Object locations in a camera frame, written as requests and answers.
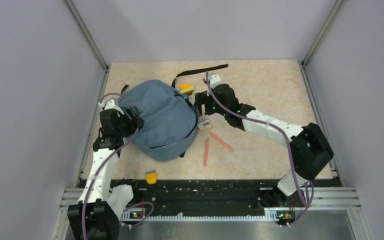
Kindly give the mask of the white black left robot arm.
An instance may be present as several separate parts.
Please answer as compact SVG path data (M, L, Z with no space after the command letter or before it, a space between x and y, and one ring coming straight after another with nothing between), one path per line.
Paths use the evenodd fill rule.
M109 203L113 170L121 150L144 125L135 106L105 109L99 119L101 127L92 145L89 177L77 203L67 212L76 240L115 240L119 236L119 218Z

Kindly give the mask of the blue grey student backpack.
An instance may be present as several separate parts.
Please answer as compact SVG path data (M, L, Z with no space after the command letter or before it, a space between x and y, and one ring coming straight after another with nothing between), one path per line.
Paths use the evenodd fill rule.
M192 103L159 79L146 80L132 88L125 85L118 99L120 108L136 106L143 127L132 144L158 162L183 157L198 134L199 117Z

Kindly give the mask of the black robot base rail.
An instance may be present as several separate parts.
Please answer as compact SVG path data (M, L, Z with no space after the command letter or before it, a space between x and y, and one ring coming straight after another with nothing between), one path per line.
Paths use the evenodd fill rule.
M133 200L129 205L151 202L153 217L182 214L185 217L263 216L269 208L287 210L303 207L298 193L284 196L273 179L246 180L112 180L111 187L130 185Z

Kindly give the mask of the orange pen slanted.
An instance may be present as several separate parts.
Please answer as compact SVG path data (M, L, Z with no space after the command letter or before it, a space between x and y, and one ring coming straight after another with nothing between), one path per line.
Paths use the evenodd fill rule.
M223 145L225 148L227 148L229 151L233 152L233 148L228 145L224 140L222 140L219 136L217 136L215 133L210 132L209 133L215 140L217 140L221 145Z

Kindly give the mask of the yellow grey pencil sharpener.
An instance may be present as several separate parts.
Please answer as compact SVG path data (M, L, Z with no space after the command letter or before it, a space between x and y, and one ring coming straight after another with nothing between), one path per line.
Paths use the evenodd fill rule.
M157 172L155 170L147 171L145 173L145 180L148 185L154 185L158 181Z

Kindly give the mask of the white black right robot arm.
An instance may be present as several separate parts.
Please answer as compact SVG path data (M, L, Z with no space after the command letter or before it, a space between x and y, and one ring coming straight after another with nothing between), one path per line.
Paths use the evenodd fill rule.
M226 83L196 93L193 106L199 116L222 115L231 127L259 134L286 147L291 168L273 192L273 200L279 206L287 206L297 188L313 181L334 157L319 125L311 122L300 126L270 117L254 106L240 103Z

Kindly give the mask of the pink white small stapler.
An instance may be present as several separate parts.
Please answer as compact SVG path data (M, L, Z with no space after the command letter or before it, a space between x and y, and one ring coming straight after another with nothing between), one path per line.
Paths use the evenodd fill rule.
M199 130L208 130L213 127L209 120L199 122L197 126Z

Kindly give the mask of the colourful sticky note stack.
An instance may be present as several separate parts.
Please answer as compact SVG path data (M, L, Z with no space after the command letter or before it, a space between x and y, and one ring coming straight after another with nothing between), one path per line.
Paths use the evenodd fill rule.
M192 96L195 92L195 87L193 84L181 84L179 87L179 92L181 95L187 99Z

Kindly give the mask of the orange pen upright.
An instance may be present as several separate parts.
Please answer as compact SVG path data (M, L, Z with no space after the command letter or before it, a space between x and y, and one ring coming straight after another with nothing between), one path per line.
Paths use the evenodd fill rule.
M209 145L210 145L210 139L209 137L205 140L205 146L204 146L204 159L203 159L203 167L205 168L208 164L208 157L209 157Z

